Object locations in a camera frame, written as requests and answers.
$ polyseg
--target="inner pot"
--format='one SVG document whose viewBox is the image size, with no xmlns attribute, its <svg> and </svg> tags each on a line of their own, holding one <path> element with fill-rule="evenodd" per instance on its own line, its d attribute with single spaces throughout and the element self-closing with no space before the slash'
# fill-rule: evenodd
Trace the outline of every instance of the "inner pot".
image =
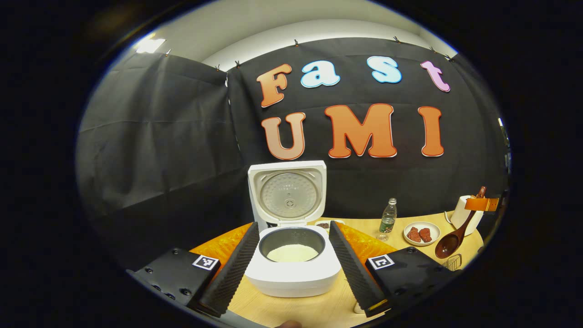
<svg viewBox="0 0 583 328">
<path fill-rule="evenodd" d="M 259 241 L 258 247 L 261 255 L 268 259 L 267 254 L 269 254 L 269 252 L 272 250 L 282 246 L 295 244 L 309 246 L 318 252 L 318 255 L 307 260 L 311 261 L 322 254 L 324 247 L 326 246 L 326 241 L 324 241 L 324 237 L 322 237 L 322 235 L 312 229 L 293 226 L 269 232 Z"/>
</svg>

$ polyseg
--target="plastic bottle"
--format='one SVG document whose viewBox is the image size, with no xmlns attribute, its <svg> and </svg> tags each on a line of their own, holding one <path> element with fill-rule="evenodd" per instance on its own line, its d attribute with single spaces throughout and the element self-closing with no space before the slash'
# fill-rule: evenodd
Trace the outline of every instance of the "plastic bottle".
<svg viewBox="0 0 583 328">
<path fill-rule="evenodd" d="M 389 204 L 382 213 L 381 226 L 378 228 L 377 239 L 386 241 L 389 239 L 389 233 L 393 231 L 395 220 L 397 219 L 397 200 L 389 199 Z"/>
</svg>

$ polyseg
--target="finger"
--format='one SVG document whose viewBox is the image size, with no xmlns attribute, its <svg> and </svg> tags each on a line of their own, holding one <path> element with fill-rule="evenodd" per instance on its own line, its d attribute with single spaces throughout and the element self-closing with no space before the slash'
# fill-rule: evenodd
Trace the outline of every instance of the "finger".
<svg viewBox="0 0 583 328">
<path fill-rule="evenodd" d="M 288 320 L 275 328 L 302 328 L 302 326 L 295 320 Z"/>
</svg>

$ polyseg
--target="wooden spoon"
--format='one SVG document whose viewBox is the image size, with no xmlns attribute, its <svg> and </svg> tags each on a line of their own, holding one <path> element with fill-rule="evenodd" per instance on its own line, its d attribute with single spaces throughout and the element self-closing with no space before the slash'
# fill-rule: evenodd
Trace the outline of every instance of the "wooden spoon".
<svg viewBox="0 0 583 328">
<path fill-rule="evenodd" d="M 476 198 L 484 198 L 485 193 L 486 187 L 482 186 L 482 188 L 480 188 L 480 192 L 478 192 L 476 195 Z M 470 215 L 468 215 L 468 218 L 466 219 L 466 222 L 464 222 L 463 225 L 459 227 L 459 229 L 452 231 L 441 238 L 436 246 L 436 256 L 438 258 L 444 259 L 449 257 L 459 248 L 459 245 L 461 245 L 463 242 L 463 236 L 466 234 L 466 228 L 468 227 L 475 213 L 476 211 L 471 211 Z"/>
</svg>

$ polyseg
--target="white plate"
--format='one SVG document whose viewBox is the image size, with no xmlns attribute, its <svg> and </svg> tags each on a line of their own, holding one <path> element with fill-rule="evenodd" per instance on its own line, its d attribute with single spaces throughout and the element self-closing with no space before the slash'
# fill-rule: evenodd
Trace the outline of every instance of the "white plate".
<svg viewBox="0 0 583 328">
<path fill-rule="evenodd" d="M 414 242 L 411 239 L 409 239 L 409 237 L 407 237 L 407 234 L 411 231 L 411 228 L 415 227 L 418 230 L 424 229 L 424 228 L 429 228 L 429 234 L 431 236 L 431 241 L 429 243 L 424 243 L 423 240 L 421 240 L 420 243 L 418 242 Z M 430 244 L 433 244 L 437 239 L 439 239 L 439 237 L 441 236 L 441 230 L 439 229 L 439 227 L 437 225 L 434 225 L 432 223 L 429 222 L 413 222 L 411 224 L 409 224 L 408 226 L 405 227 L 405 230 L 403 230 L 403 236 L 405 237 L 405 240 L 407 240 L 407 242 L 409 242 L 410 244 L 416 245 L 416 246 L 427 246 Z"/>
<path fill-rule="evenodd" d="M 336 221 L 336 222 L 339 222 L 341 224 L 345 224 L 344 221 L 342 221 L 342 220 L 320 220 L 320 221 L 316 221 L 314 223 L 314 225 L 319 225 L 320 223 L 328 223 L 328 226 L 330 226 L 330 221 Z M 324 229 L 324 230 L 326 230 L 328 233 L 330 233 L 330 228 Z"/>
</svg>

